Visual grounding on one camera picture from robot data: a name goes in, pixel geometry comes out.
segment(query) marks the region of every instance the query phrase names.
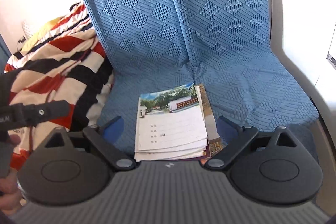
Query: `gray ribbed surface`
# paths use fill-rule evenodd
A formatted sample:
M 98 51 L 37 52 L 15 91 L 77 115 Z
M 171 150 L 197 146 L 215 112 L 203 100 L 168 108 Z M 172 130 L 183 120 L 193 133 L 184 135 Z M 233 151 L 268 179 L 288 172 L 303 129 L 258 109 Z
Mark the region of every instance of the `gray ribbed surface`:
M 204 224 L 326 223 L 328 216 L 311 202 L 291 208 L 266 207 L 233 189 L 220 172 L 197 161 L 142 162 L 133 171 L 117 173 L 95 198 L 69 207 L 29 203 L 13 220 L 17 224 Z

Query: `metal screw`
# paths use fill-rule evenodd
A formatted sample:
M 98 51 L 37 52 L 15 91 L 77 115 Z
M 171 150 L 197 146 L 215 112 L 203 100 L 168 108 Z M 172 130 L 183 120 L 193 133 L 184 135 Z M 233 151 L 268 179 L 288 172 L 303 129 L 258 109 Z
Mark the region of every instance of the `metal screw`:
M 224 165 L 224 161 L 220 159 L 210 159 L 208 160 L 208 166 L 213 167 L 213 168 L 219 168 Z
M 128 168 L 133 165 L 133 162 L 130 159 L 120 159 L 116 162 L 116 164 L 121 168 Z

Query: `blue sky in photo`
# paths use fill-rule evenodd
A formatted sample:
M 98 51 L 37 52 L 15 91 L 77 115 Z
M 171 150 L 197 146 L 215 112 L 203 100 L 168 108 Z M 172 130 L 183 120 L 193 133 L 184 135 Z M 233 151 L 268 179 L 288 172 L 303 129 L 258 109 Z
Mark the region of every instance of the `blue sky in photo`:
M 181 86 L 183 86 L 185 88 L 188 88 L 191 85 L 193 85 L 193 82 L 190 82 L 188 84 L 181 85 Z M 140 98 L 141 99 L 146 99 L 146 100 L 153 100 L 156 97 L 158 97 L 161 93 L 165 93 L 165 92 L 170 91 L 170 90 L 163 90 L 163 91 L 158 91 L 158 92 L 145 93 L 145 94 L 140 95 Z

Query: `blue curtain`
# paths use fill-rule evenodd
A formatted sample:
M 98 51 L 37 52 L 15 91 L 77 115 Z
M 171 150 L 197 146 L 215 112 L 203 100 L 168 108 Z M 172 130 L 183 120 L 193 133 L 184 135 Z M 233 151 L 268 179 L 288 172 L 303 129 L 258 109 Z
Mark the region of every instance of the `blue curtain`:
M 7 45 L 3 41 L 1 34 L 0 34 L 0 74 L 3 74 L 5 65 L 10 56 L 11 56 L 11 52 L 9 51 Z

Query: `black mechanical device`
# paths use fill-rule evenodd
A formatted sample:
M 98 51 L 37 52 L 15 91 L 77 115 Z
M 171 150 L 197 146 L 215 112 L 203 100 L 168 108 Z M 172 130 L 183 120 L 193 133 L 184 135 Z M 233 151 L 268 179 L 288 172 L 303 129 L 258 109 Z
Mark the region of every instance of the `black mechanical device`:
M 326 223 L 313 203 L 322 171 L 285 127 L 237 137 L 198 161 L 136 163 L 101 136 L 98 126 L 55 128 L 18 173 L 29 201 L 16 224 Z

